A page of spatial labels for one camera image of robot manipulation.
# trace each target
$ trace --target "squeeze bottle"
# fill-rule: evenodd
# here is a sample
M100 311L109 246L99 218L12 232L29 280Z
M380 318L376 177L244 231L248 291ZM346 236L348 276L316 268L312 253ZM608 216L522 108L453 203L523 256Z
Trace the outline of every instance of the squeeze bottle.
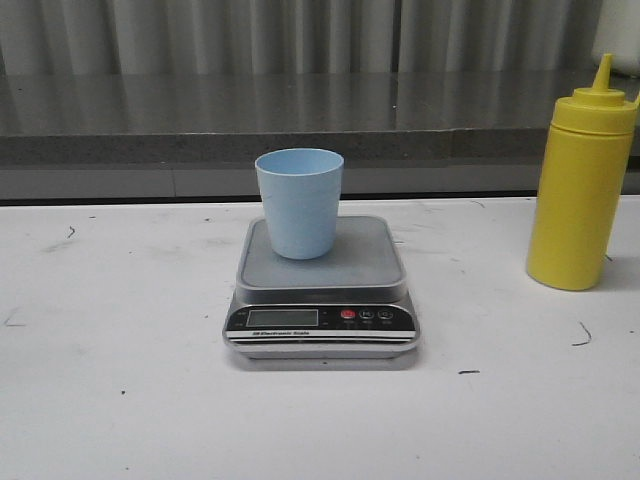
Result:
M604 54L593 86L553 112L527 259L550 287L586 290L602 272L640 103L609 88L611 61Z

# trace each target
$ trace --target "bottle nozzle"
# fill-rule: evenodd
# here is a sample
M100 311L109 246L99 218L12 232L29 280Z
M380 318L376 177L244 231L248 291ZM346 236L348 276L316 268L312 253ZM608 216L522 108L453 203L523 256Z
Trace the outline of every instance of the bottle nozzle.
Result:
M609 90L609 76L611 74L611 60L613 55L605 53L600 60L600 66L598 67L598 73L593 80L593 86L591 87L596 92L606 92Z

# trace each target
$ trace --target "white countertop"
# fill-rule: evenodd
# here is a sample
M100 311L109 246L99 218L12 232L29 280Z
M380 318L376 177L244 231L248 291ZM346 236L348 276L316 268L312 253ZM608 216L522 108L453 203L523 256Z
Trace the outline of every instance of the white countertop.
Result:
M389 222L423 337L326 371L222 341L260 205L1 208L0 479L640 478L640 197L578 293L524 272L534 205L343 202Z

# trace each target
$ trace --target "scale control panel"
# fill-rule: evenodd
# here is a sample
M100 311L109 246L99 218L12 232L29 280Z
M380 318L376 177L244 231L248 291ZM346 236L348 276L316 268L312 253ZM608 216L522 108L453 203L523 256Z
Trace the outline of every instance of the scale control panel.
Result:
M234 343L403 343L416 336L411 314L395 305L252 305L233 312L225 330Z

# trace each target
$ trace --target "scale platform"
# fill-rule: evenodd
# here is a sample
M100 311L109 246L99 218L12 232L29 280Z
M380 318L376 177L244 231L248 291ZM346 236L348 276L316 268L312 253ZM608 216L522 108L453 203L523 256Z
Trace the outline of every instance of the scale platform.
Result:
M223 337L249 358L392 358L420 329L384 219L338 217L326 255L291 260L249 226Z

